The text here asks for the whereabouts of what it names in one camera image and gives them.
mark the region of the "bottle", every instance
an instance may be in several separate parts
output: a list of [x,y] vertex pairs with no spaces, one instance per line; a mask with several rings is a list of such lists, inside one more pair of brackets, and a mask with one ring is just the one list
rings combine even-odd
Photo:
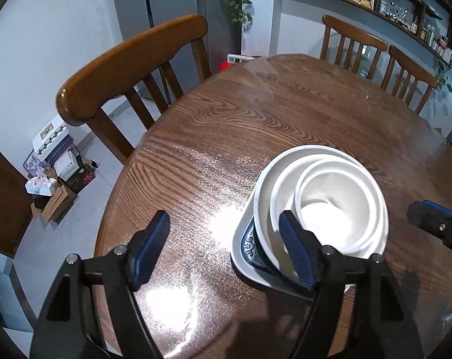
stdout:
[[427,30],[426,30],[426,28],[424,26],[422,26],[420,38],[421,38],[421,40],[423,40],[425,42],[426,41],[426,36],[427,36]]
[[410,31],[413,34],[417,33],[417,26],[418,26],[418,19],[417,16],[414,17],[414,20],[412,21],[411,25],[410,25]]
[[428,43],[428,45],[429,45],[429,47],[432,47],[433,45],[434,45],[434,40],[435,40],[435,34],[436,34],[436,29],[435,29],[435,27],[434,26],[432,26],[431,28],[430,28],[430,40],[429,40],[429,43]]
[[429,44],[430,40],[432,38],[433,35],[433,30],[432,27],[430,26],[430,24],[427,25],[427,37],[426,37],[426,43]]
[[442,54],[444,53],[444,47],[443,47],[443,44],[444,44],[444,41],[443,41],[443,37],[440,37],[438,40],[437,40],[437,53],[440,55],[440,56],[442,56]]
[[435,40],[435,48],[433,47],[434,51],[436,51],[438,54],[440,54],[441,52],[439,50],[439,47],[441,45],[441,34],[440,34],[438,28],[437,28],[437,32],[436,32],[436,38],[434,40]]

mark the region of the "white box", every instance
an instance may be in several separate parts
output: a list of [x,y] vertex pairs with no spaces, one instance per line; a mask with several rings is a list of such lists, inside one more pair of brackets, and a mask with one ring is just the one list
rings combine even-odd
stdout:
[[53,149],[69,134],[66,123],[57,115],[33,139],[35,156],[44,161]]
[[65,151],[53,164],[54,170],[59,178],[64,181],[74,174],[79,169],[78,161],[71,151]]

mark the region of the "cardboard box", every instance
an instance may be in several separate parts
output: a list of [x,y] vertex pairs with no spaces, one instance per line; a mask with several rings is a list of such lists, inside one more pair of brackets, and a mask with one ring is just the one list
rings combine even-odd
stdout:
[[83,159],[81,156],[77,156],[79,169],[68,178],[67,181],[62,182],[67,185],[74,193],[78,194],[83,190],[88,183],[96,178],[95,168],[93,162],[89,159]]
[[31,204],[31,213],[33,213],[33,217],[38,217],[42,211],[43,209],[38,209],[34,202]]
[[41,214],[46,221],[57,222],[66,213],[75,198],[76,194],[69,187],[61,185],[55,190],[43,210],[37,209],[33,203],[31,204],[31,212],[33,217],[38,217]]

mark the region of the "red object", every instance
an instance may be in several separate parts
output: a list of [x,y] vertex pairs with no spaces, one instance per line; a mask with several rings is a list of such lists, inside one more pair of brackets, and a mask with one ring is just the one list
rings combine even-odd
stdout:
[[219,66],[219,71],[222,71],[224,69],[227,69],[228,67],[234,66],[234,63],[229,63],[229,62],[223,62],[220,64]]

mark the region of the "blue gripper pad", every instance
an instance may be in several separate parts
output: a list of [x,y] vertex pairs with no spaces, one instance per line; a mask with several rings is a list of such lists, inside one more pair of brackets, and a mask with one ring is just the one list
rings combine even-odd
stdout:
[[169,235],[169,215],[157,211],[146,229],[136,232],[128,244],[126,275],[134,291],[151,278]]
[[292,215],[292,212],[284,211],[281,213],[279,216],[279,233],[287,248],[292,265],[294,265],[299,276],[299,282],[308,290],[314,291],[317,282],[313,273],[313,260],[297,231],[306,232]]

